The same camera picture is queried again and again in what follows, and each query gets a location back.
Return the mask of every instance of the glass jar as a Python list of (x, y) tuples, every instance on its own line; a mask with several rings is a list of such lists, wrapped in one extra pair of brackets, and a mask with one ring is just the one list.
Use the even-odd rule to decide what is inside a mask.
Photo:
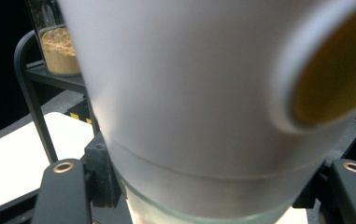
[(80, 74), (76, 52), (56, 0), (25, 0), (30, 10), (41, 54), (57, 76)]

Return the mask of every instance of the white surface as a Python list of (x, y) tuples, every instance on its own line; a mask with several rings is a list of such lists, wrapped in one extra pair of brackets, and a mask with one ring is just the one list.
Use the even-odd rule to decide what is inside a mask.
[(294, 209), (290, 207), (276, 224), (308, 224), (306, 209)]
[[(93, 139), (88, 123), (60, 113), (45, 116), (59, 160), (79, 159)], [(40, 187), (49, 165), (33, 122), (0, 139), (0, 205)]]

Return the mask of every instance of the frosted glass base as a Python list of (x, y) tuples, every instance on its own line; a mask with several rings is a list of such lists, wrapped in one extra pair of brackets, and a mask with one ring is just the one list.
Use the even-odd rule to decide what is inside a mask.
[(205, 218), (194, 217), (161, 206), (133, 189), (119, 176), (123, 195), (126, 197), (134, 224), (267, 224), (275, 223), (289, 208), (294, 199), (288, 200), (280, 206), (248, 217), (238, 218)]

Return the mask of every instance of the white cylinder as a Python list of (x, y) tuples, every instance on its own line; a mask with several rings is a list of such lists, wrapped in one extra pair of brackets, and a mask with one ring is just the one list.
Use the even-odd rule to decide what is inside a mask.
[(239, 221), (283, 205), (274, 221), (356, 115), (306, 124), (290, 105), (356, 1), (59, 3), (121, 186), (167, 211)]

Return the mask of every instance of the metal grommet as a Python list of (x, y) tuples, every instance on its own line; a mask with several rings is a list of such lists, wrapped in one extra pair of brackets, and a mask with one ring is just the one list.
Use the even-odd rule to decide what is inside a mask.
[(71, 170), (73, 168), (73, 166), (75, 166), (75, 164), (73, 162), (66, 161), (66, 162), (62, 162), (62, 163), (59, 163), (58, 165), (56, 165), (54, 167), (53, 171), (54, 171), (54, 173), (60, 174), (60, 173), (64, 173), (64, 172)]
[(352, 171), (353, 173), (356, 173), (356, 163), (347, 161), (347, 162), (344, 162), (343, 165), (347, 170)]

